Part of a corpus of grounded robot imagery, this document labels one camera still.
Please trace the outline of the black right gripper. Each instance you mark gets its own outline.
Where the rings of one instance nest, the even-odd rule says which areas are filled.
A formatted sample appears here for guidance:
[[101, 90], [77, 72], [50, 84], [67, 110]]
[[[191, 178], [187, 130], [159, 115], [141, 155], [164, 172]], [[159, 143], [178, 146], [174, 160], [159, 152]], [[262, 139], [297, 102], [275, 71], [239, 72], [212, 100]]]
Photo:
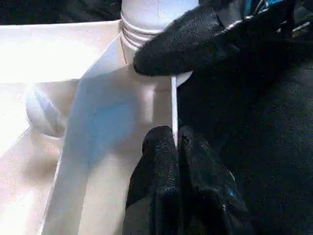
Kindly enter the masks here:
[[225, 37], [237, 48], [269, 38], [287, 38], [313, 16], [311, 0], [214, 0]]

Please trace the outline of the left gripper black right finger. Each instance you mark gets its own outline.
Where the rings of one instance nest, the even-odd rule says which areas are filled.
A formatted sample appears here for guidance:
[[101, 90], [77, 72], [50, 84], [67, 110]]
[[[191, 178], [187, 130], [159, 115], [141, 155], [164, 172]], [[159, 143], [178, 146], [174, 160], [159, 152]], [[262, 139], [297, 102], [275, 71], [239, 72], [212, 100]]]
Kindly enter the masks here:
[[206, 139], [179, 130], [179, 168], [187, 235], [252, 235], [245, 201], [233, 175]]

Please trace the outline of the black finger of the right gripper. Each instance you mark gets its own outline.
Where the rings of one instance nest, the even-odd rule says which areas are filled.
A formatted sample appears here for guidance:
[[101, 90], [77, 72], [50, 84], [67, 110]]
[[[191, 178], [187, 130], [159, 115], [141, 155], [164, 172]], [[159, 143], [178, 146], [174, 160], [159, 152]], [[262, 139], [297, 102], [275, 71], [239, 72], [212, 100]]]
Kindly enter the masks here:
[[239, 52], [213, 6], [201, 4], [175, 19], [136, 53], [134, 69], [143, 75], [194, 71]]

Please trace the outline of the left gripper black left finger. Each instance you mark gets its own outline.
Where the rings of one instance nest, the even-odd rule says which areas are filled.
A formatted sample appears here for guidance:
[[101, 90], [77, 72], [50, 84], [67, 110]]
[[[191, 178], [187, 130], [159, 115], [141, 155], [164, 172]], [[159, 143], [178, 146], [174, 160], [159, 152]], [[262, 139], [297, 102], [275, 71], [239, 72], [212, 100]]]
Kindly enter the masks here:
[[151, 129], [142, 144], [142, 157], [129, 183], [123, 233], [178, 235], [181, 232], [179, 161], [168, 126]]

